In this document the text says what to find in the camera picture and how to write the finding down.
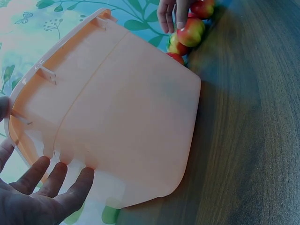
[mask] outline vine pattern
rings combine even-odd
[[[61,38],[60,36],[60,24],[63,22],[63,19],[54,19],[54,20],[49,20],[46,21],[45,24],[43,25],[45,31],[52,31],[52,30],[57,30],[58,33],[58,39]]]
[[[106,2],[96,1],[96,0],[40,0],[37,2],[36,6],[38,9],[43,9],[47,7],[55,7],[54,12],[61,12],[65,10],[65,4],[73,3],[71,6],[67,7],[66,10],[74,10],[79,4],[97,3],[105,4],[112,7],[112,11],[120,10],[131,15],[134,19],[127,20],[124,23],[124,27],[130,31],[137,30],[151,30],[156,36],[149,40],[149,43],[158,47],[163,37],[168,36],[167,34],[160,33],[153,29],[149,23],[154,23],[158,21],[157,11],[154,10],[147,17],[145,16],[146,10],[150,4],[158,6],[159,0],[146,0],[144,7],[141,6],[139,0],[121,0],[124,4],[128,6],[130,11],[123,9],[119,6],[109,4]]]

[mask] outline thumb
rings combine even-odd
[[[187,23],[188,19],[188,8],[190,5],[189,0],[177,0],[177,12],[176,12],[176,26],[177,29],[182,29]]]

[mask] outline green leaf print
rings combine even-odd
[[[63,10],[64,10],[64,8],[63,8],[61,5],[57,6],[57,7],[54,9],[55,12],[61,12],[61,11],[63,11]]]
[[[153,46],[158,47],[162,39],[163,39],[163,36],[159,35],[159,36],[156,36],[156,37],[152,38],[148,42],[150,44],[152,44]]]
[[[10,0],[0,0],[0,8],[7,7]]]
[[[72,225],[74,223],[77,222],[77,220],[79,219],[80,215],[82,214],[83,212],[83,208],[84,208],[84,204],[82,205],[82,207],[77,211],[77,212],[74,212],[72,215],[70,215],[69,217],[67,217],[64,222],[68,225]]]
[[[105,206],[102,212],[102,222],[105,224],[115,224],[117,222],[120,210]]]
[[[9,79],[11,78],[11,75],[13,74],[14,69],[15,69],[14,65],[12,65],[10,67],[6,67],[6,69],[4,71],[4,83],[9,81]]]
[[[149,28],[146,23],[137,20],[127,20],[124,23],[124,27],[128,30],[145,30]]]
[[[128,2],[132,5],[133,8],[135,8],[136,11],[138,12],[143,11],[139,0],[128,0]]]
[[[39,9],[41,9],[41,8],[46,8],[46,7],[48,7],[48,6],[53,5],[54,3],[55,3],[55,2],[52,1],[52,0],[41,0],[41,1],[38,1],[38,2],[37,2],[37,7],[38,7]]]
[[[157,6],[159,5],[159,0],[149,0],[149,2]]]
[[[146,19],[146,21],[154,23],[158,21],[157,10],[154,10]]]
[[[73,10],[73,9],[75,9],[76,6],[78,5],[78,3],[76,3],[76,4],[74,4],[74,5],[70,6],[70,7],[68,7],[67,10]]]
[[[21,79],[21,78],[19,77],[18,79],[16,79],[15,81],[13,81],[13,82],[11,83],[11,90],[15,89],[15,87],[16,87],[16,85],[19,83],[20,79]]]

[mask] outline red-yellow apple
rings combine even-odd
[[[173,33],[168,41],[167,44],[167,52],[168,53],[176,53],[178,55],[186,55],[189,51],[189,48],[184,46],[182,43],[179,42],[177,34]]]
[[[195,47],[201,41],[201,36],[205,30],[202,20],[189,17],[184,28],[177,30],[177,37],[180,43],[187,47]]]

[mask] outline finger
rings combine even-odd
[[[44,195],[50,198],[54,198],[55,196],[57,196],[62,183],[65,180],[67,171],[68,167],[66,166],[66,164],[57,163],[46,182],[38,192],[34,193],[34,195]]]
[[[160,1],[157,9],[157,17],[164,33],[169,32],[168,22],[166,18],[167,9],[168,9],[168,5],[163,3],[163,1]]]
[[[78,211],[88,193],[92,187],[94,180],[94,170],[91,168],[84,168],[81,170],[76,182],[69,188],[69,190],[61,195],[54,198],[58,203],[61,204],[64,211],[56,215],[58,221],[62,221],[64,218],[71,215],[73,212]]]
[[[177,12],[176,12],[176,26],[177,29],[182,29],[187,23],[188,8],[190,1],[188,0],[177,0]]]
[[[8,113],[8,107],[9,107],[9,97],[6,96],[0,97],[0,121],[2,121],[3,118],[6,117]]]
[[[0,144],[0,172],[2,172],[5,163],[7,162],[13,151],[14,147],[10,144],[10,141],[8,139],[5,139]]]
[[[39,158],[31,168],[17,181],[10,185],[17,191],[30,195],[39,181],[42,179],[50,164],[50,159],[43,156]]]
[[[175,14],[175,23],[177,22],[176,20],[176,14],[177,14],[177,4],[175,4],[175,7],[174,7],[174,14]]]
[[[173,22],[173,10],[174,10],[175,4],[168,5],[168,9],[166,12],[166,20],[168,24],[168,29],[170,33],[174,33],[174,22]]]

